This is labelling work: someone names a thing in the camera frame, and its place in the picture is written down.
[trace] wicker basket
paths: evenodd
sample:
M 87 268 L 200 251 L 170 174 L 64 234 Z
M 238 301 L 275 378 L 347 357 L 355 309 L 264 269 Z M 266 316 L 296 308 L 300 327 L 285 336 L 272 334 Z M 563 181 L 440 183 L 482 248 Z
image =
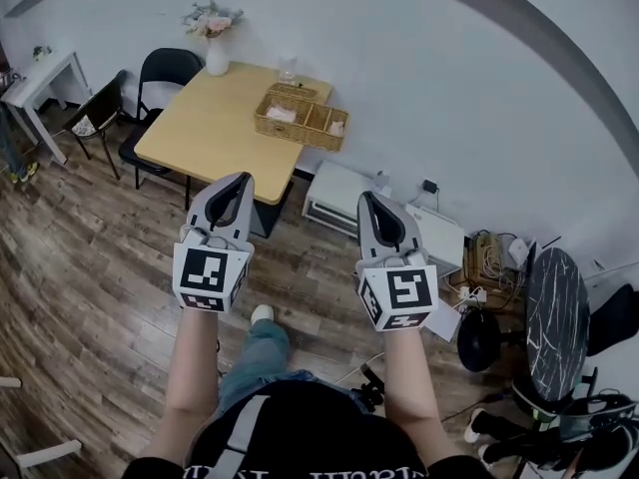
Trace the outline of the wicker basket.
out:
M 314 101 L 318 96 L 318 91 L 315 89 L 309 89 L 308 87 L 297 87 L 289 84 L 272 84 L 269 87 L 269 92 L 279 94 L 280 96 L 289 96 L 291 98 L 297 98 L 299 100 Z
M 269 119 L 266 115 L 272 105 L 295 110 L 296 121 L 286 123 Z M 343 136 L 331 135 L 327 130 L 333 122 L 342 121 L 345 134 L 348 112 L 268 92 L 256 110 L 255 119 L 258 133 L 327 151 L 339 151 Z

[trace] gray strap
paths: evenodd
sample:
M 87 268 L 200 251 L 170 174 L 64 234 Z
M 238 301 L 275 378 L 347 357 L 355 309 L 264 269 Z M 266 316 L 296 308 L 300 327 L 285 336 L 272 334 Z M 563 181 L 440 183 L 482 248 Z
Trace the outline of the gray strap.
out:
M 267 399 L 269 399 L 267 395 L 256 395 L 242 409 L 227 442 L 227 448 L 210 472 L 211 479 L 233 479 L 236 476 L 249 450 L 260 410 Z

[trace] sneaker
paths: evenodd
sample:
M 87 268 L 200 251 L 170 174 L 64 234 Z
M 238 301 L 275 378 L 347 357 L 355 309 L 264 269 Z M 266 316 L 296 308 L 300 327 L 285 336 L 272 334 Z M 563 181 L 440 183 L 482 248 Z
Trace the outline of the sneaker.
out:
M 258 305 L 258 307 L 251 314 L 251 324 L 256 324 L 256 321 L 260 319 L 275 319 L 275 313 L 270 305 Z
M 38 164 L 38 162 L 33 162 L 32 164 L 29 164 L 27 166 L 27 175 L 24 178 L 20 178 L 20 181 L 22 183 L 26 183 L 27 181 L 29 181 L 30 178 L 33 177 L 33 175 L 36 173 L 36 171 L 38 170 L 38 167 L 40 167 L 40 165 Z
M 477 449 L 477 455 L 479 456 L 479 460 L 483 463 L 483 466 L 486 467 L 486 470 L 490 470 L 492 468 L 492 463 L 486 463 L 483 459 L 483 455 L 486 453 L 489 444 L 484 444 L 479 449 Z
M 468 422 L 468 425 L 466 426 L 466 430 L 463 432 L 464 442 L 477 443 L 477 440 L 479 440 L 479 437 L 481 436 L 481 434 L 475 433 L 472 430 L 472 423 L 477 418 L 477 415 L 479 415 L 482 411 L 486 411 L 486 410 L 484 410 L 483 408 L 476 408 L 472 412 L 472 415 L 470 415 L 470 422 Z

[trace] white shoe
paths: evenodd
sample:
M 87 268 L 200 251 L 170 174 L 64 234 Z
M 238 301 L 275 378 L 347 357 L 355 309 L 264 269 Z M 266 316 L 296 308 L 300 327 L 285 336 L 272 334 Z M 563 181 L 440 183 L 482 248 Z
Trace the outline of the white shoe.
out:
M 273 321 L 275 318 L 275 313 L 270 305 L 258 305 L 253 311 L 253 314 L 251 314 L 251 324 L 256 324 L 256 321 L 260 319 L 270 319 Z
M 464 442 L 477 443 L 477 440 L 479 440 L 479 437 L 481 435 L 479 433 L 475 433 L 472 430 L 472 423 L 477 418 L 477 415 L 479 415 L 482 411 L 486 411 L 486 410 L 484 410 L 483 408 L 475 408 L 475 410 L 472 412 L 472 415 L 470 415 L 470 422 L 468 422 L 468 425 L 466 426 L 466 430 L 463 432 Z
M 477 449 L 477 455 L 479 456 L 479 460 L 483 463 L 483 466 L 486 467 L 486 470 L 490 470 L 492 468 L 492 463 L 486 463 L 483 459 L 483 455 L 486 453 L 486 449 L 489 444 L 483 444 L 479 449 Z

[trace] small plant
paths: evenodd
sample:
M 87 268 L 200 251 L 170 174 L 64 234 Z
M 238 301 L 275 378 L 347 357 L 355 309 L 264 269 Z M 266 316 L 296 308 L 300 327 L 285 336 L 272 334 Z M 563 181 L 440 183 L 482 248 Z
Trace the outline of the small plant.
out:
M 182 23 L 189 27 L 187 34 L 194 34 L 200 37 L 212 39 L 218 37 L 228 28 L 238 23 L 244 11 L 232 11 L 226 7 L 218 7 L 213 0 L 209 5 L 199 5 L 194 3 L 195 8 L 192 13 L 182 17 Z
M 53 50 L 50 46 L 36 46 L 33 49 L 33 58 L 38 60 L 45 55 L 49 55 Z

